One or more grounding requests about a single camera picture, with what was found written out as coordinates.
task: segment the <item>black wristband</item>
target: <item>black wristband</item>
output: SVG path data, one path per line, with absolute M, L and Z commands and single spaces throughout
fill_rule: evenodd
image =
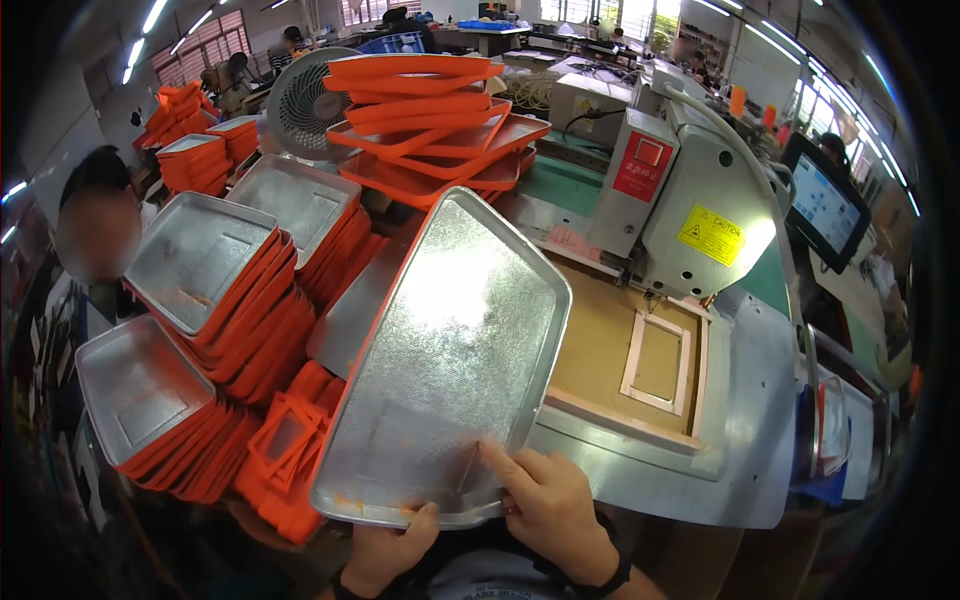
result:
M 613 576 L 603 586 L 599 588 L 597 586 L 581 586 L 571 581 L 567 581 L 567 585 L 570 586 L 570 589 L 572 589 L 578 597 L 585 598 L 586 600 L 600 600 L 600 598 L 606 598 L 614 593 L 620 589 L 620 586 L 630 581 L 631 568 L 630 559 L 626 554 L 620 550 L 617 550 L 616 554 L 620 557 L 620 563 L 616 566 L 616 571 L 613 572 Z
M 330 584 L 333 586 L 333 597 L 335 600 L 377 600 L 383 597 L 383 593 L 381 592 L 376 598 L 364 598 L 345 588 L 340 582 L 340 576 L 344 574 L 345 568 L 347 568 L 346 565 L 341 566 L 337 569 L 337 572 L 330 577 Z

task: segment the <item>black hair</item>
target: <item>black hair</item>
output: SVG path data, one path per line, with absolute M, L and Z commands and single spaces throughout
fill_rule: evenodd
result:
M 844 175 L 849 175 L 850 160 L 847 158 L 847 145 L 843 143 L 843 138 L 836 133 L 821 133 L 820 145 L 830 149 L 840 158 L 840 170 L 843 171 Z
M 116 146 L 101 146 L 80 161 L 63 187 L 60 209 L 63 209 L 66 199 L 73 196 L 74 192 L 91 183 L 101 183 L 121 190 L 130 186 L 130 171 L 123 159 L 117 155 Z
M 294 43 L 303 41 L 303 35 L 300 33 L 300 28 L 293 25 L 283 30 L 283 36 Z

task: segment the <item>blue plastic crate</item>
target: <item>blue plastic crate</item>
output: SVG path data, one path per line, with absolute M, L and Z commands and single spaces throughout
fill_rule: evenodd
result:
M 357 50 L 363 54 L 423 54 L 423 35 L 413 32 L 381 36 L 357 46 Z

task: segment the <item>white cable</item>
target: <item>white cable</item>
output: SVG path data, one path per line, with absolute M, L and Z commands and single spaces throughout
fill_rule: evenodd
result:
M 720 130 L 720 133 L 727 138 L 727 141 L 729 141 L 740 155 L 743 156 L 744 160 L 747 161 L 750 170 L 753 172 L 754 177 L 756 177 L 757 185 L 760 186 L 760 195 L 766 198 L 770 205 L 770 216 L 774 220 L 774 227 L 777 229 L 777 243 L 780 245 L 780 264 L 783 268 L 783 278 L 786 279 L 786 299 L 790 311 L 788 318 L 793 329 L 790 339 L 793 341 L 794 349 L 794 374 L 799 377 L 803 371 L 800 368 L 800 346 L 797 341 L 797 334 L 804 327 L 804 321 L 800 311 L 800 281 L 797 278 L 797 270 L 793 265 L 793 254 L 790 251 L 790 242 L 786 237 L 786 228 L 783 226 L 783 215 L 780 213 L 780 206 L 777 204 L 777 196 L 774 195 L 773 189 L 770 187 L 770 181 L 763 173 L 760 161 L 756 159 L 756 156 L 751 152 L 747 143 L 743 141 L 743 138 L 740 137 L 726 121 L 720 118 L 719 114 L 699 100 L 694 100 L 683 92 L 678 91 L 677 88 L 669 82 L 664 84 L 663 90 L 670 98 L 696 109 Z

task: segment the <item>red label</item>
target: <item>red label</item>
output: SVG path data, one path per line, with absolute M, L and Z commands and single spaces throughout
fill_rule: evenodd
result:
M 613 189 L 650 203 L 654 192 L 670 164 L 673 147 L 642 133 L 632 132 L 627 140 L 620 169 L 613 180 Z

